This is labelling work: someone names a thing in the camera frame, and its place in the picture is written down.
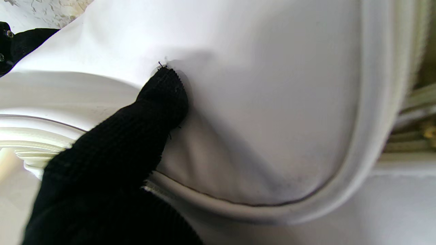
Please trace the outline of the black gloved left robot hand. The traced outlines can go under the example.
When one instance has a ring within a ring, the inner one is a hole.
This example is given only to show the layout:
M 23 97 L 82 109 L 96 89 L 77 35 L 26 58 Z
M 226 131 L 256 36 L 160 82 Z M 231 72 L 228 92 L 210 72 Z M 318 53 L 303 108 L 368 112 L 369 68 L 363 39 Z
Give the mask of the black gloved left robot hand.
M 48 162 L 22 244 L 202 245 L 171 205 L 144 189 L 187 112 L 178 74 L 159 68 L 134 103 Z

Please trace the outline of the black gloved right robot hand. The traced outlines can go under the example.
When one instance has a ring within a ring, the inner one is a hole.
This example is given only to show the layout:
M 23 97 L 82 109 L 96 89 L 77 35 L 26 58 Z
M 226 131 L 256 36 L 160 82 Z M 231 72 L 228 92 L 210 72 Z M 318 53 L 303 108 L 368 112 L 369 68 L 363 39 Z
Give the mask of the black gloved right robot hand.
M 36 28 L 14 34 L 8 23 L 0 22 L 0 76 L 9 73 L 17 62 L 58 31 L 59 29 Z

